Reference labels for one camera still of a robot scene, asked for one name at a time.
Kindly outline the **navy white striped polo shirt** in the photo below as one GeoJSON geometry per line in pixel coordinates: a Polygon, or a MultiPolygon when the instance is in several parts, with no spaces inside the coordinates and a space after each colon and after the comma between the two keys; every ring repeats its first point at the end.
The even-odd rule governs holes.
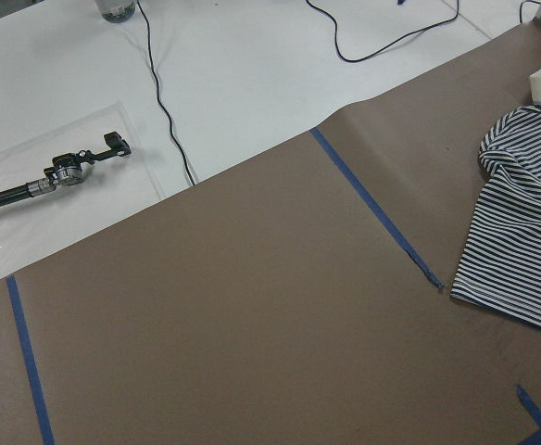
{"type": "Polygon", "coordinates": [[[541,328],[541,69],[532,104],[501,117],[478,160],[477,198],[451,295],[541,328]]]}

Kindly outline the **black tripod pole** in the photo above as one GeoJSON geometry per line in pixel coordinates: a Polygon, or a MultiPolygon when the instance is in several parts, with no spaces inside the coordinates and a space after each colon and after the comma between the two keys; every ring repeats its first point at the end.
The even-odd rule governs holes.
{"type": "Polygon", "coordinates": [[[83,179],[82,165],[94,165],[107,159],[130,156],[132,151],[129,144],[117,132],[104,135],[108,150],[93,153],[91,150],[81,150],[77,153],[66,153],[52,158],[52,166],[44,169],[44,177],[9,188],[0,192],[0,208],[20,202],[25,199],[38,197],[55,192],[60,186],[81,184],[83,179]]]}

